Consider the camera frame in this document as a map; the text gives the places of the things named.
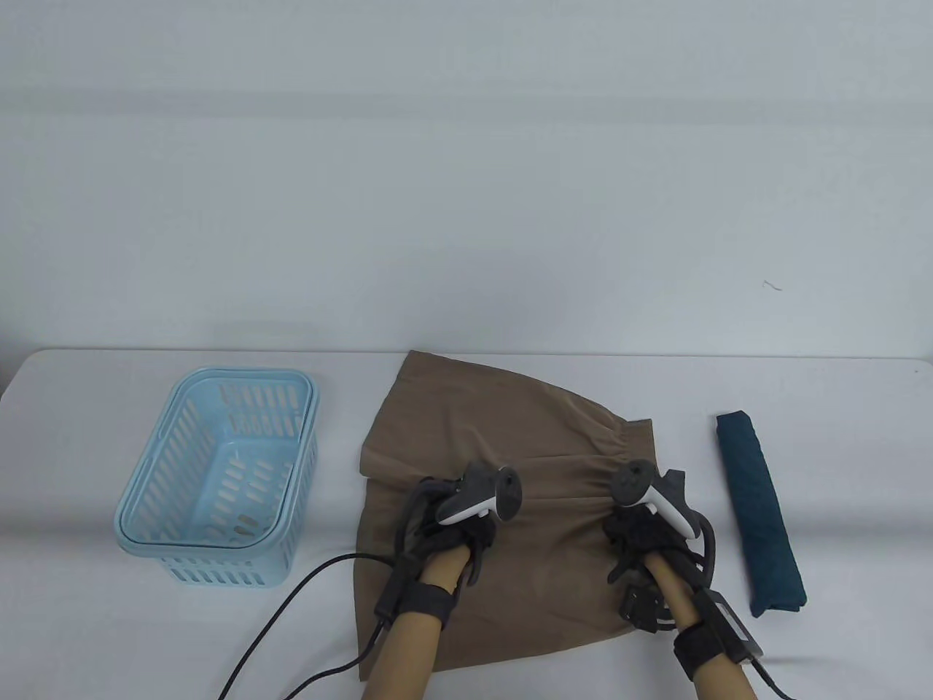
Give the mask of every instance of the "folded dark teal cloth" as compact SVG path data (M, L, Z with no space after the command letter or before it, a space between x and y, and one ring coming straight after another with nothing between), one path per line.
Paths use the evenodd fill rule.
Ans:
M765 610L797 612L807 594L751 418L743 411L720 415L716 435L751 580L752 616Z

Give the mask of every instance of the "wrist strap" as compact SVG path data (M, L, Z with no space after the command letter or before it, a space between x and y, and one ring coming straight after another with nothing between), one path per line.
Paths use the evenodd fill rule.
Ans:
M674 640L674 656L690 680L700 666L724 651L719 637L706 623L688 627Z
M456 596L447 593L440 586L431 583L412 581L405 589L398 603L398 614L403 612L422 612L440 620L440 628L447 626L451 612L456 607Z

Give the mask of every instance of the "glove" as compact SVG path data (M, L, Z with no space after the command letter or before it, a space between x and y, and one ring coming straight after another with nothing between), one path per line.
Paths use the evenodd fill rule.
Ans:
M703 564L703 558L693 552L687 546L687 540L658 513L652 513L648 506L613 508L603 521L603 531L619 554L619 563L609 572L609 583L614 583L632 568L653 580L644 566L644 558L648 553L658 552L691 587L703 586L703 574L697 569L697 565Z

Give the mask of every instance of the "vr controller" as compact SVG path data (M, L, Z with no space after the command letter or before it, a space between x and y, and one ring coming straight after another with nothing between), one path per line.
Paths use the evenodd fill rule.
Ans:
M505 523L522 507L522 481L512 467L497 469L488 462L472 461L453 489L453 495L438 505L438 525L454 525L490 512Z
M635 459L612 475L609 491L622 508L646 505L684 538L700 537L700 521L684 498L683 471L668 469L661 476L654 462Z

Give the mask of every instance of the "brown fabric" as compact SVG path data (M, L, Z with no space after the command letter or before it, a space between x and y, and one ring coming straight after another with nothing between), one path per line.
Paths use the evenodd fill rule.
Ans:
M360 456L369 477L359 552L390 553L397 517L425 476L455 479L467 462L510 464L524 502L501 525L479 582L466 588L440 637L435 670L535 656L630 629L617 610L621 584L601 522L609 477L621 462L654 461L648 420L626 422L537 379L412 352L383 402ZM357 638L372 633L388 568L357 561ZM369 677L377 654L360 666Z

